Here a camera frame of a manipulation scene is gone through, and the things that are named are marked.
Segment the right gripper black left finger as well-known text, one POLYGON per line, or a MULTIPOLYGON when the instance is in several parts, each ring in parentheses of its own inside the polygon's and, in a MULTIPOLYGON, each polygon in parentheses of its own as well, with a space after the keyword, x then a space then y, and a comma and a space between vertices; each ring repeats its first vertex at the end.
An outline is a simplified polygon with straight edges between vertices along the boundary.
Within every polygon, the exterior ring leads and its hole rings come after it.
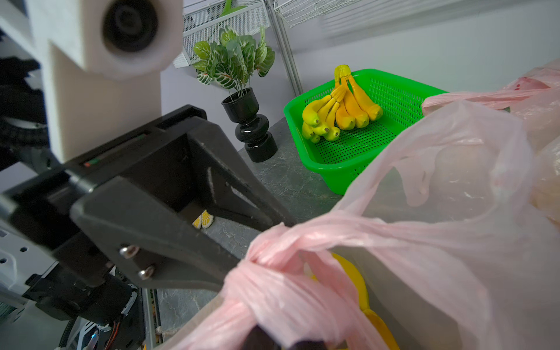
POLYGON ((244 343, 242 350, 280 350, 278 345, 263 329, 256 326, 254 327, 244 343))

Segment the printed pink plastic bag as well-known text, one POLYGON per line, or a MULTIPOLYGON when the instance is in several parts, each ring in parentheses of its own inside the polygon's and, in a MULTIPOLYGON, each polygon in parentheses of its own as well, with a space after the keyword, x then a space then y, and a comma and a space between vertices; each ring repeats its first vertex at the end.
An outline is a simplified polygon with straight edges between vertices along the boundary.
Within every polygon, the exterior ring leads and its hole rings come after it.
POLYGON ((283 348, 386 349, 334 253, 427 349, 558 349, 559 231, 531 203, 525 122, 472 102, 406 129, 333 209, 257 236, 220 306, 165 349, 240 349, 262 328, 283 348))
POLYGON ((536 154, 532 204, 559 226, 559 59, 490 93, 446 93, 424 100, 424 115, 455 101, 505 110, 523 121, 536 154))

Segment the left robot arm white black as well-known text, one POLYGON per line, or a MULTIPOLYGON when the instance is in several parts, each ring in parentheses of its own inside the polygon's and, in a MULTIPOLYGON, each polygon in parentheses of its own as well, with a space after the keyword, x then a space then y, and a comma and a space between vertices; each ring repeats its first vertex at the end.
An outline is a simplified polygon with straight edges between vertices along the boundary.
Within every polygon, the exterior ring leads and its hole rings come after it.
POLYGON ((24 297, 59 320, 131 344, 144 289, 219 291, 239 259, 194 227, 204 211, 255 230, 293 216, 256 178, 222 129, 187 105, 1 194, 1 224, 56 267, 24 297))

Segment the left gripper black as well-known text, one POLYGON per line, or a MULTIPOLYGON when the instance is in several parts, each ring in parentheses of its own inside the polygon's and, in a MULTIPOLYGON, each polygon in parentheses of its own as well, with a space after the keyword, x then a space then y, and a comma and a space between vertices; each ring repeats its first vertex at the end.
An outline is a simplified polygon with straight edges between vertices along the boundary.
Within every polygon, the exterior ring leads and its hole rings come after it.
POLYGON ((91 287, 112 266, 147 289, 220 291, 239 263, 190 223, 265 231, 297 220, 204 110, 187 105, 1 195, 1 226, 91 287))

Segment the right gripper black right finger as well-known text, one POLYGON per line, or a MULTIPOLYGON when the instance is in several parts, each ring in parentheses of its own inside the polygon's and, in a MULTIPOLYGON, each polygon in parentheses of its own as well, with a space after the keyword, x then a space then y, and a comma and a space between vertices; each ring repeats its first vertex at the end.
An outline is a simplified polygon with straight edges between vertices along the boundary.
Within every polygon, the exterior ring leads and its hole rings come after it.
POLYGON ((289 348, 289 350, 327 350, 322 341, 300 341, 289 348))

